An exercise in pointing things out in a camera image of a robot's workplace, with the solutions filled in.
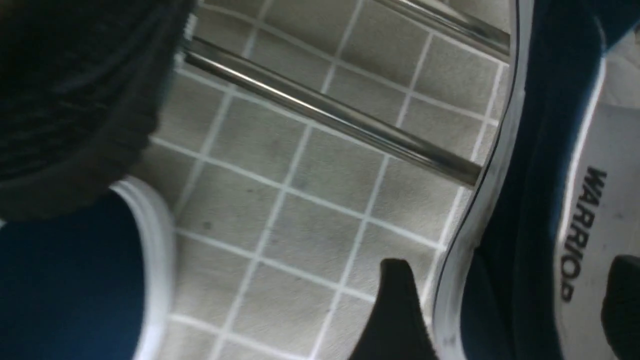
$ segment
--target white rubber sole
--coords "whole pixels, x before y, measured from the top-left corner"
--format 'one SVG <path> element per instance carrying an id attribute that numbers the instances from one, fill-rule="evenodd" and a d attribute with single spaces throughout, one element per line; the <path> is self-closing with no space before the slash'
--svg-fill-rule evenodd
<path id="1" fill-rule="evenodd" d="M 149 185 L 128 177 L 111 186 L 129 205 L 138 230 L 145 267 L 145 310 L 132 360 L 154 360 L 162 345 L 174 292 L 173 217 Z"/>

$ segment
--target gray tile floor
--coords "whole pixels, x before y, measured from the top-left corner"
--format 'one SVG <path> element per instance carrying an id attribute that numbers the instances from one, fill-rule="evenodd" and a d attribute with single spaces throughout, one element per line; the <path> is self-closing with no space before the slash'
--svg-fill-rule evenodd
<path id="1" fill-rule="evenodd" d="M 506 0 L 452 5 L 508 29 Z M 370 0 L 206 0 L 198 16 L 198 36 L 484 161 L 503 64 Z M 188 66 L 134 174 L 165 196 L 178 224 L 162 360 L 346 359 L 380 260 L 407 259 L 428 304 L 468 199 Z"/>

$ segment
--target metal pipe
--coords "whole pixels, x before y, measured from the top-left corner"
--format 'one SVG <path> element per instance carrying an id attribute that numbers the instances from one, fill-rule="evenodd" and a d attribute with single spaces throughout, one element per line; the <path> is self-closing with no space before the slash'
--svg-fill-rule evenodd
<path id="1" fill-rule="evenodd" d="M 509 34 L 440 0 L 376 0 L 391 10 L 509 63 Z"/>
<path id="2" fill-rule="evenodd" d="M 202 39 L 185 61 L 399 159 L 474 187 L 481 167 Z"/>

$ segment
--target white grout line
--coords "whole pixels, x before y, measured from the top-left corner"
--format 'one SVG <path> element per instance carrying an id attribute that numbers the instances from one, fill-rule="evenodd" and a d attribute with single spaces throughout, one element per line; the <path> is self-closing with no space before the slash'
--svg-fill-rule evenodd
<path id="1" fill-rule="evenodd" d="M 222 13 L 223 15 L 227 15 L 229 17 L 233 17 L 233 18 L 248 22 L 252 26 L 257 26 L 259 29 L 264 30 L 264 31 L 266 31 L 268 33 L 271 33 L 272 35 L 274 35 L 276 37 L 279 37 L 282 40 L 285 40 L 285 41 L 291 43 L 292 45 L 295 45 L 295 46 L 299 47 L 302 50 L 305 50 L 305 51 L 307 51 L 307 52 L 309 52 L 309 53 L 311 53 L 313 55 L 316 55 L 316 56 L 318 56 L 318 57 L 320 57 L 320 58 L 322 58 L 322 59 L 324 59 L 326 61 L 329 61 L 329 62 L 332 62 L 332 63 L 334 63 L 336 65 L 339 65 L 340 67 L 344 67 L 345 69 L 348 69 L 350 71 L 356 72 L 357 74 L 365 76 L 365 77 L 367 77 L 367 78 L 369 78 L 371 80 L 374 80 L 374 81 L 376 81 L 378 83 L 381 83 L 383 85 L 389 86 L 389 87 L 393 88 L 394 90 L 398 90 L 398 91 L 404 92 L 404 93 L 407 93 L 407 92 L 410 91 L 409 88 L 406 87 L 406 86 L 397 84 L 397 83 L 395 83 L 395 82 L 393 82 L 393 81 L 391 81 L 391 80 L 389 80 L 387 78 L 384 78 L 383 76 L 380 76 L 380 75 L 374 74 L 372 72 L 366 71 L 366 70 L 364 70 L 364 69 L 362 69 L 360 67 L 357 67 L 356 65 L 350 64 L 350 63 L 348 63 L 348 62 L 346 62 L 344 60 L 341 60 L 341 59 L 337 58 L 337 56 L 329 55 L 326 52 L 324 52 L 324 51 L 322 51 L 322 50 L 320 50 L 320 49 L 318 49 L 318 48 L 316 48 L 316 47 L 314 47 L 312 45 L 309 45 L 306 42 L 304 42 L 304 41 L 302 41 L 302 40 L 300 40 L 300 39 L 298 39 L 298 38 L 296 38 L 294 36 L 291 36 L 291 35 L 285 33 L 282 30 L 276 29 L 273 26 L 267 25 L 267 24 L 265 24 L 263 22 L 259 23 L 256 20 L 252 19 L 251 17 L 249 17 L 249 16 L 247 16 L 245 14 L 242 14 L 242 13 L 239 13 L 239 12 L 235 12 L 233 10 L 228 10 L 226 8 L 223 8 L 221 6 L 216 6 L 216 5 L 203 4 L 201 7 L 203 9 L 206 9 L 206 10 Z M 457 42 L 457 41 L 455 41 L 455 40 L 453 40 L 451 38 L 443 37 L 443 35 L 435 32 L 433 30 L 430 30 L 425 26 L 421 26 L 421 27 L 426 29 L 428 31 L 428 33 L 432 34 L 433 36 L 440 37 L 440 38 L 442 38 L 442 39 L 444 39 L 446 41 L 449 41 L 452 44 L 456 44 L 456 45 L 458 45 L 458 46 L 470 51 L 471 53 L 476 53 L 476 54 L 478 54 L 478 55 L 480 55 L 480 56 L 482 56 L 484 58 L 492 59 L 494 62 L 497 62 L 498 64 L 502 64 L 501 62 L 491 58 L 490 56 L 488 56 L 486 54 L 483 54 L 482 52 L 479 52 L 478 50 L 475 50 L 475 49 L 473 49 L 473 48 L 471 48 L 471 47 L 469 47 L 467 45 L 459 43 L 459 42 Z M 447 110 L 454 111 L 456 113 L 460 113 L 462 115 L 469 116 L 472 119 L 484 121 L 484 117 L 479 113 L 474 113 L 473 111 L 466 110 L 464 108 L 460 108 L 460 107 L 457 107 L 457 106 L 454 106 L 454 105 L 451 105 L 451 104 L 447 104 L 446 102 L 436 100 L 436 99 L 434 99 L 434 98 L 432 98 L 430 96 L 424 95 L 424 94 L 415 93 L 414 95 L 416 96 L 416 98 L 419 98 L 420 100 L 426 101 L 426 102 L 428 102 L 430 104 L 433 104 L 435 106 L 440 106 L 440 107 L 443 107 L 443 108 L 445 108 Z"/>
<path id="2" fill-rule="evenodd" d="M 371 192 L 371 196 L 369 197 L 369 201 L 367 203 L 367 209 L 365 211 L 365 215 L 371 214 L 373 205 L 376 201 L 376 198 L 378 197 L 378 193 L 380 192 L 382 180 L 384 178 L 384 174 L 387 169 L 387 163 L 388 163 L 388 157 L 384 157 L 382 160 L 382 164 L 380 165 L 380 169 L 378 170 L 378 175 L 376 177 L 376 182 L 375 182 L 373 191 Z M 340 283 L 338 284 L 338 289 L 336 290 L 332 298 L 331 304 L 329 306 L 329 312 L 327 312 L 324 318 L 322 327 L 320 328 L 320 331 L 316 338 L 316 342 L 314 343 L 314 347 L 311 350 L 311 353 L 309 354 L 308 358 L 310 360 L 317 359 L 318 353 L 320 353 L 320 349 L 323 344 L 324 337 L 326 336 L 329 330 L 329 326 L 331 326 L 331 321 L 333 320 L 333 316 L 336 310 L 338 309 L 338 303 L 340 302 L 341 295 L 346 288 L 346 283 L 347 283 L 347 280 L 349 279 L 349 274 L 351 273 L 353 264 L 355 263 L 356 255 L 358 254 L 358 249 L 360 248 L 360 244 L 362 243 L 362 240 L 364 238 L 364 232 L 366 228 L 367 228 L 367 221 L 363 219 L 360 222 L 360 225 L 358 226 L 358 232 L 356 233 L 356 237 L 353 241 L 353 246 L 351 248 L 351 252 L 349 253 L 349 257 L 347 259 L 347 264 L 344 267 L 344 270 L 342 271 L 342 275 L 340 277 Z"/>
<path id="3" fill-rule="evenodd" d="M 402 108 L 400 109 L 399 113 L 398 113 L 398 118 L 396 120 L 396 126 L 397 127 L 401 127 L 402 123 L 404 121 L 404 118 L 406 116 L 406 113 L 408 111 L 408 107 L 409 104 L 411 102 L 411 98 L 412 98 L 412 94 L 413 94 L 413 89 L 415 88 L 415 84 L 417 83 L 417 80 L 420 76 L 420 72 L 422 71 L 422 66 L 424 65 L 424 61 L 426 59 L 426 56 L 429 52 L 429 48 L 431 47 L 431 40 L 433 39 L 433 36 L 431 33 L 428 33 L 427 38 L 425 39 L 424 42 L 424 46 L 422 47 L 422 51 L 420 52 L 420 57 L 418 59 L 418 62 L 416 64 L 415 70 L 413 71 L 413 77 L 410 83 L 410 87 L 409 87 L 409 91 L 407 91 L 405 97 L 404 97 L 404 102 L 402 105 Z M 329 312 L 327 313 L 326 317 L 324 318 L 324 322 L 322 324 L 322 327 L 320 328 L 320 332 L 318 334 L 318 337 L 316 338 L 316 342 L 314 343 L 314 347 L 311 350 L 311 353 L 309 355 L 309 359 L 310 360 L 316 360 L 318 357 L 318 353 L 320 352 L 320 349 L 322 347 L 324 338 L 331 326 L 331 322 L 333 320 L 333 317 L 335 315 L 335 312 L 338 308 L 338 304 L 340 302 L 340 298 L 342 296 L 342 293 L 344 293 L 344 290 L 346 289 L 346 283 L 349 279 L 349 274 L 351 273 L 351 269 L 353 268 L 353 264 L 355 263 L 355 259 L 356 256 L 358 254 L 358 250 L 360 249 L 360 245 L 362 244 L 362 240 L 364 238 L 364 232 L 367 229 L 367 224 L 368 223 L 373 223 L 373 219 L 371 218 L 371 213 L 373 211 L 373 206 L 376 203 L 376 199 L 378 198 L 378 194 L 380 192 L 380 188 L 382 186 L 382 182 L 384 180 L 385 177 L 385 173 L 387 172 L 387 166 L 389 164 L 389 159 L 390 157 L 385 155 L 385 157 L 382 159 L 382 164 L 380 164 L 380 169 L 378 170 L 378 175 L 376 177 L 376 182 L 374 184 L 373 190 L 371 192 L 371 196 L 369 197 L 369 201 L 367 203 L 367 207 L 364 213 L 364 218 L 362 219 L 362 221 L 360 222 L 360 226 L 358 227 L 358 232 L 356 233 L 356 237 L 355 240 L 353 242 L 353 246 L 351 248 L 351 252 L 349 253 L 349 258 L 347 260 L 347 264 L 344 267 L 344 270 L 342 272 L 342 276 L 340 277 L 340 283 L 339 283 L 339 288 L 338 290 L 335 292 L 335 295 L 332 298 L 332 302 L 331 305 L 329 306 Z"/>
<path id="4" fill-rule="evenodd" d="M 495 100 L 498 96 L 498 87 L 500 86 L 500 78 L 502 77 L 502 72 L 504 71 L 505 68 L 506 68 L 505 64 L 503 63 L 498 64 L 498 69 L 493 79 L 491 96 L 489 97 L 489 102 L 484 112 L 484 118 L 486 120 L 483 122 L 482 126 L 480 127 L 480 132 L 478 132 L 478 136 L 476 137 L 474 149 L 471 153 L 471 161 L 474 161 L 477 158 L 478 152 L 480 151 L 480 146 L 482 144 L 484 134 L 486 133 L 486 127 L 490 122 L 488 114 L 490 114 L 491 111 L 493 110 L 493 105 L 495 104 Z M 438 244 L 441 246 L 448 246 L 448 244 L 445 244 L 445 243 L 447 243 L 446 240 L 450 236 L 453 218 L 456 215 L 456 211 L 460 206 L 466 206 L 466 204 L 464 205 L 460 204 L 460 202 L 462 201 L 462 196 L 464 195 L 464 191 L 465 189 L 463 187 L 459 187 L 458 191 L 456 192 L 456 197 L 453 200 L 453 205 L 449 210 L 449 214 L 447 215 L 447 220 L 445 221 L 445 225 L 442 228 L 442 232 L 440 233 L 440 238 L 438 239 Z M 427 302 L 427 296 L 429 295 L 429 290 L 431 289 L 433 285 L 433 281 L 435 280 L 435 276 L 436 276 L 435 272 L 437 270 L 436 267 L 438 265 L 439 257 L 443 256 L 444 254 L 445 252 L 442 251 L 442 252 L 436 252 L 436 254 L 434 255 L 433 262 L 430 266 L 429 273 L 427 275 L 427 281 L 424 283 L 424 288 L 420 293 L 420 305 L 422 307 L 424 307 Z"/>
<path id="5" fill-rule="evenodd" d="M 242 256 L 244 258 L 247 259 L 255 259 L 258 262 L 264 263 L 269 265 L 272 268 L 276 268 L 282 272 L 286 272 L 288 274 L 291 274 L 293 276 L 296 277 L 300 277 L 302 279 L 305 279 L 309 282 L 312 282 L 314 284 L 318 284 L 321 286 L 325 286 L 327 288 L 330 289 L 334 289 L 336 290 L 338 288 L 338 284 L 336 282 L 333 282 L 331 280 L 325 279 L 324 277 L 318 276 L 318 275 L 314 275 L 311 274 L 309 272 L 306 272 L 304 270 L 300 270 L 297 268 L 294 268 L 292 266 L 286 265 L 284 263 L 281 263 L 277 260 L 274 259 L 269 259 L 269 258 L 265 258 L 264 256 L 259 256 L 258 254 L 256 254 L 255 252 L 249 251 L 249 250 L 245 250 L 242 249 L 241 247 L 237 247 L 228 243 L 225 243 L 223 241 L 219 241 L 213 238 L 210 238 L 208 236 L 204 236 L 198 233 L 194 233 L 193 231 L 189 231 L 187 229 L 182 229 L 182 228 L 177 228 L 175 230 L 176 234 L 184 236 L 186 238 L 192 239 L 194 241 L 199 241 L 201 243 L 204 243 L 206 245 L 210 245 L 225 251 L 228 251 L 232 254 L 238 255 L 238 256 Z M 368 302 L 374 302 L 375 298 L 372 295 L 369 294 L 365 294 L 361 291 L 358 291 L 356 289 L 349 289 L 349 293 L 352 294 L 352 296 L 364 300 L 364 301 L 368 301 Z"/>
<path id="6" fill-rule="evenodd" d="M 214 335 L 218 335 L 220 333 L 220 328 L 204 322 L 202 320 L 198 320 L 196 318 L 192 318 L 190 316 L 186 316 L 186 315 L 180 315 L 180 314 L 170 314 L 169 315 L 169 320 L 173 321 L 173 322 L 177 322 L 177 323 L 181 323 L 184 325 L 188 325 L 190 327 L 193 327 L 195 329 L 204 331 L 204 332 L 209 332 L 211 334 Z"/>
<path id="7" fill-rule="evenodd" d="M 358 7 L 356 7 L 351 15 L 351 17 L 357 17 L 359 14 L 359 10 Z M 333 57 L 334 59 L 337 59 L 340 54 L 342 54 L 342 51 L 344 50 L 344 46 L 346 45 L 349 36 L 351 35 L 351 32 L 353 30 L 353 21 L 350 20 L 349 21 L 349 26 L 347 26 L 347 28 L 345 29 L 345 31 L 342 34 L 342 38 L 340 40 L 340 43 L 338 45 L 338 49 L 336 50 L 335 56 Z M 331 84 L 331 79 L 333 78 L 333 74 L 332 72 L 329 70 L 325 79 L 324 79 L 324 83 L 323 83 L 323 89 L 321 90 L 321 93 L 324 94 L 326 93 L 326 91 L 329 89 L 329 86 Z M 244 275 L 244 278 L 240 284 L 240 289 L 238 290 L 238 294 L 236 295 L 236 298 L 234 299 L 234 302 L 231 306 L 231 309 L 229 310 L 229 314 L 227 316 L 227 320 L 225 321 L 225 326 L 223 328 L 223 332 L 221 334 L 221 336 L 216 340 L 216 343 L 214 345 L 212 354 L 210 359 L 211 360 L 218 360 L 218 358 L 220 357 L 220 353 L 221 353 L 221 349 L 222 346 L 224 344 L 225 338 L 227 336 L 228 333 L 230 333 L 231 328 L 233 327 L 233 323 L 236 320 L 237 314 L 240 310 L 240 306 L 242 304 L 242 300 L 244 298 L 244 295 L 246 294 L 249 285 L 251 283 L 251 278 L 253 277 L 253 274 L 255 273 L 257 267 L 258 267 L 258 258 L 261 257 L 262 252 L 264 251 L 265 246 L 267 245 L 267 242 L 269 241 L 269 237 L 271 236 L 271 230 L 276 222 L 276 219 L 278 218 L 278 215 L 280 214 L 280 210 L 282 209 L 282 206 L 284 204 L 284 200 L 287 196 L 287 191 L 288 189 L 291 188 L 291 183 L 293 181 L 293 177 L 295 176 L 296 170 L 298 168 L 298 164 L 300 163 L 300 160 L 302 159 L 302 155 L 305 151 L 305 148 L 308 144 L 309 138 L 311 136 L 311 132 L 313 131 L 313 127 L 311 125 L 307 125 L 304 133 L 302 134 L 302 137 L 300 139 L 300 142 L 298 143 L 298 147 L 294 153 L 293 159 L 291 161 L 291 165 L 289 167 L 289 171 L 287 173 L 287 176 L 285 177 L 284 183 L 282 185 L 282 188 L 280 189 L 280 192 L 278 193 L 278 197 L 276 198 L 276 201 L 273 205 L 273 207 L 271 208 L 271 213 L 269 214 L 269 219 L 267 220 L 267 224 L 264 228 L 264 230 L 262 231 L 262 234 L 260 236 L 260 240 L 258 241 L 258 245 L 256 247 L 255 250 L 255 259 L 252 259 L 249 263 L 249 266 L 246 270 L 246 273 Z"/>
<path id="8" fill-rule="evenodd" d="M 246 43 L 244 44 L 243 51 L 242 51 L 243 57 L 249 58 L 251 56 L 253 48 L 255 47 L 256 38 L 258 37 L 258 32 L 260 31 L 259 24 L 264 21 L 264 18 L 266 17 L 267 12 L 271 8 L 273 1 L 274 0 L 264 0 L 260 8 L 260 11 L 258 13 L 256 25 L 252 28 L 249 34 L 249 37 Z M 207 133 L 204 143 L 200 148 L 200 154 L 208 155 L 211 152 L 214 142 L 218 137 L 218 133 L 220 132 L 220 129 L 222 128 L 223 123 L 227 119 L 227 114 L 233 102 L 233 92 L 236 90 L 236 88 L 237 88 L 237 85 L 231 85 L 229 87 L 230 91 L 225 93 L 225 95 L 223 96 L 220 102 L 220 107 L 216 111 L 216 116 L 214 117 L 211 127 L 209 128 L 209 132 Z M 189 173 L 189 176 L 184 185 L 184 188 L 180 193 L 180 197 L 178 198 L 178 201 L 175 203 L 175 206 L 173 207 L 173 214 L 176 218 L 180 217 L 182 210 L 186 206 L 187 201 L 189 200 L 191 193 L 193 193 L 193 189 L 196 186 L 196 183 L 198 181 L 198 178 L 200 177 L 200 174 L 202 173 L 203 168 L 204 168 L 204 162 L 200 160 L 198 160 L 193 165 L 193 168 Z"/>
<path id="9" fill-rule="evenodd" d="M 176 322 L 176 323 L 181 323 L 183 325 L 187 325 L 190 326 L 194 329 L 198 329 L 200 331 L 203 332 L 208 332 L 209 334 L 215 335 L 215 336 L 219 336 L 220 333 L 222 332 L 222 330 L 220 328 L 218 328 L 215 325 L 209 324 L 207 322 L 204 322 L 202 320 L 198 320 L 196 318 L 192 318 L 190 316 L 186 316 L 186 315 L 180 315 L 180 314 L 171 314 L 169 315 L 169 320 Z M 258 341 L 255 341 L 251 338 L 247 338 L 246 336 L 242 336 L 239 334 L 234 334 L 231 333 L 228 335 L 228 338 L 233 341 L 234 343 L 243 345 L 247 348 L 250 348 L 252 350 L 256 350 L 258 352 L 262 352 L 263 354 L 272 356 L 272 357 L 276 357 L 282 360 L 304 360 L 305 358 L 302 356 L 298 356 L 298 355 L 294 355 L 294 354 L 289 354 L 287 352 L 283 352 L 281 350 L 278 350 L 276 348 L 272 348 L 268 345 L 265 345 L 263 343 L 260 343 Z"/>
<path id="10" fill-rule="evenodd" d="M 238 99 L 242 99 L 244 101 L 248 101 L 248 102 L 254 103 L 256 105 L 260 105 L 260 106 L 262 106 L 262 107 L 264 107 L 266 109 L 269 109 L 269 110 L 271 110 L 271 111 L 273 111 L 275 113 L 281 114 L 281 115 L 283 115 L 285 117 L 288 117 L 288 118 L 290 118 L 292 120 L 301 122 L 304 125 L 312 126 L 314 129 L 321 130 L 321 131 L 323 131 L 325 133 L 331 134 L 333 136 L 336 136 L 336 137 L 341 138 L 343 140 L 346 140 L 348 142 L 355 143 L 355 144 L 357 144 L 359 146 L 365 147 L 365 148 L 367 148 L 367 149 L 369 149 L 371 151 L 375 151 L 375 152 L 377 152 L 379 154 L 384 154 L 384 152 L 382 150 L 376 149 L 375 147 L 373 147 L 373 146 L 371 146 L 369 144 L 363 143 L 360 140 L 352 138 L 352 137 L 350 137 L 348 135 L 345 135 L 344 133 L 341 133 L 340 131 L 337 131 L 337 130 L 331 129 L 331 128 L 325 126 L 325 125 L 322 125 L 322 124 L 320 124 L 319 122 L 317 122 L 315 120 L 311 120 L 311 119 L 306 118 L 306 117 L 304 117 L 304 116 L 302 116 L 302 115 L 300 115 L 298 113 L 295 113 L 293 111 L 287 110 L 287 109 L 285 109 L 285 108 L 283 108 L 283 107 L 281 107 L 279 105 L 276 105 L 275 103 L 270 102 L 270 101 L 266 100 L 265 98 L 260 97 L 258 95 L 247 94 L 247 93 L 244 93 L 244 92 L 239 92 L 239 91 L 234 90 L 234 89 L 230 89 L 229 86 L 218 84 L 218 83 L 216 83 L 214 81 L 211 81 L 210 79 L 207 79 L 207 78 L 205 78 L 205 77 L 203 77 L 203 76 L 201 76 L 199 74 L 195 74 L 193 72 L 190 72 L 189 70 L 181 70 L 181 71 L 179 71 L 179 74 L 181 74 L 181 75 L 183 75 L 183 76 L 185 76 L 185 77 L 187 77 L 189 79 L 192 79 L 194 81 L 197 81 L 197 82 L 199 82 L 199 83 L 201 83 L 203 85 L 211 86 L 214 89 L 219 90 L 221 92 L 231 93 L 234 97 L 237 97 Z"/>
<path id="11" fill-rule="evenodd" d="M 160 138 L 156 138 L 156 137 L 152 137 L 151 138 L 151 142 L 153 142 L 155 144 L 158 144 L 160 146 L 166 147 L 167 149 L 171 149 L 171 150 L 173 150 L 175 152 L 179 152 L 181 154 L 185 154 L 186 156 L 192 156 L 192 157 L 194 157 L 196 159 L 200 159 L 204 163 L 209 163 L 209 164 L 216 165 L 216 166 L 219 166 L 221 168 L 225 168 L 227 170 L 233 171 L 233 172 L 235 172 L 237 174 L 246 176 L 246 177 L 248 177 L 248 178 L 250 178 L 252 180 L 258 181 L 259 183 L 262 183 L 262 184 L 265 184 L 265 185 L 268 185 L 268 186 L 272 186 L 272 187 L 274 187 L 276 189 L 281 190 L 281 189 L 284 188 L 284 186 L 282 184 L 280 184 L 280 183 L 278 183 L 278 182 L 276 182 L 274 180 L 271 180 L 271 179 L 268 179 L 268 178 L 266 178 L 264 176 L 260 176 L 260 175 L 258 175 L 256 173 L 247 171 L 247 170 L 245 170 L 245 169 L 243 169 L 241 167 L 238 167 L 236 165 L 227 163 L 225 161 L 217 160 L 217 159 L 214 159 L 214 158 L 209 158 L 209 157 L 201 155 L 201 154 L 199 154 L 199 153 L 197 153 L 195 151 L 184 149 L 184 148 L 182 148 L 182 147 L 180 147 L 178 145 L 175 145 L 173 143 L 170 143 L 170 142 L 168 142 L 166 140 L 163 140 L 163 139 L 160 139 Z M 291 188 L 291 187 L 287 187 L 285 189 L 285 191 L 287 193 L 291 194 L 291 195 L 295 195 L 297 197 L 301 197 L 302 199 L 305 199 L 307 201 L 313 202 L 314 204 L 317 204 L 317 205 L 320 205 L 320 206 L 324 206 L 326 208 L 338 211 L 338 212 L 343 213 L 345 215 L 349 215 L 351 217 L 355 217 L 355 218 L 360 219 L 360 220 L 366 219 L 367 222 L 370 222 L 372 224 L 375 224 L 375 225 L 378 225 L 380 227 L 383 227 L 386 230 L 392 231 L 393 233 L 396 233 L 398 235 L 404 236 L 405 238 L 408 238 L 409 240 L 413 240 L 413 241 L 415 241 L 415 242 L 417 242 L 419 244 L 431 247 L 431 248 L 433 248 L 435 250 L 444 249 L 444 246 L 439 244 L 437 241 L 427 239 L 427 238 L 425 238 L 425 237 L 423 237 L 421 235 L 418 235 L 416 233 L 413 233 L 413 232 L 411 232 L 411 231 L 409 231 L 407 229 L 403 229 L 402 227 L 399 227 L 397 225 L 391 224 L 390 222 L 386 222 L 384 220 L 380 220 L 380 219 L 373 218 L 373 217 L 367 217 L 363 213 L 359 213 L 359 212 L 357 212 L 355 210 L 346 208 L 344 206 L 341 206 L 341 205 L 338 205 L 338 204 L 334 204 L 334 203 L 332 203 L 330 201 L 327 201 L 327 200 L 324 200 L 324 199 L 322 199 L 320 197 L 307 194 L 305 192 L 302 192 L 300 190 L 297 190 L 297 189 L 294 189 L 294 188 Z"/>
<path id="12" fill-rule="evenodd" d="M 276 201 L 273 204 L 273 207 L 271 208 L 271 212 L 269 214 L 269 218 L 267 219 L 265 228 L 262 230 L 262 234 L 260 235 L 260 239 L 258 240 L 258 245 L 256 246 L 254 257 L 249 262 L 249 266 L 247 267 L 247 270 L 244 273 L 244 277 L 242 282 L 240 283 L 240 288 L 238 289 L 236 298 L 234 299 L 234 302 L 231 305 L 231 308 L 227 315 L 227 320 L 225 321 L 223 332 L 220 334 L 220 337 L 216 340 L 216 344 L 214 345 L 214 348 L 210 357 L 211 360 L 218 360 L 218 358 L 220 357 L 220 352 L 222 350 L 222 345 L 224 344 L 224 341 L 226 340 L 228 334 L 231 332 L 231 328 L 233 327 L 233 324 L 236 320 L 238 312 L 240 311 L 240 306 L 242 305 L 244 296 L 249 289 L 249 285 L 251 284 L 251 279 L 253 277 L 253 274 L 258 268 L 258 265 L 259 265 L 258 259 L 259 257 L 261 257 L 262 252 L 264 251 L 264 248 L 266 247 L 267 242 L 269 241 L 269 237 L 271 236 L 271 230 L 273 229 L 273 226 L 275 225 L 278 215 L 280 214 L 280 210 L 284 205 L 284 200 L 287 196 L 287 192 L 285 188 L 288 187 L 291 184 L 291 181 L 293 180 L 293 177 L 296 173 L 296 169 L 298 167 L 298 163 L 302 158 L 302 154 L 304 153 L 309 136 L 311 135 L 311 130 L 312 128 L 307 126 L 307 128 L 305 129 L 305 132 L 302 134 L 300 142 L 298 143 L 298 147 L 294 154 L 293 160 L 291 161 L 291 164 L 289 166 L 289 171 L 287 172 L 287 176 L 285 178 L 283 188 L 281 188 L 280 191 L 278 192 L 278 197 L 276 198 Z"/>
<path id="13" fill-rule="evenodd" d="M 331 67 L 329 68 L 329 72 L 324 78 L 324 82 L 322 84 L 322 90 L 320 91 L 322 94 L 326 94 L 329 91 L 329 86 L 331 86 L 331 82 L 333 81 L 333 77 L 335 75 L 335 68 L 338 66 L 338 60 L 342 56 L 342 52 L 344 48 L 347 46 L 347 41 L 351 37 L 351 33 L 358 22 L 358 18 L 360 17 L 360 13 L 362 12 L 362 7 L 364 6 L 364 0 L 357 0 L 355 7 L 353 8 L 353 12 L 351 13 L 351 18 L 347 23 L 344 32 L 342 33 L 342 38 L 340 39 L 340 43 L 338 44 L 338 50 L 335 53 L 335 56 L 332 59 Z"/>

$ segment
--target chrome bar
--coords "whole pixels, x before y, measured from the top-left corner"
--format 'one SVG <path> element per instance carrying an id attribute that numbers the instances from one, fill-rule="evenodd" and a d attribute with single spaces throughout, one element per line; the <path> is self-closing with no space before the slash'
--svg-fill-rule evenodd
<path id="1" fill-rule="evenodd" d="M 509 34 L 440 0 L 376 0 L 391 10 L 509 63 Z"/>
<path id="2" fill-rule="evenodd" d="M 185 61 L 399 159 L 473 188 L 481 167 L 447 150 L 194 38 Z"/>

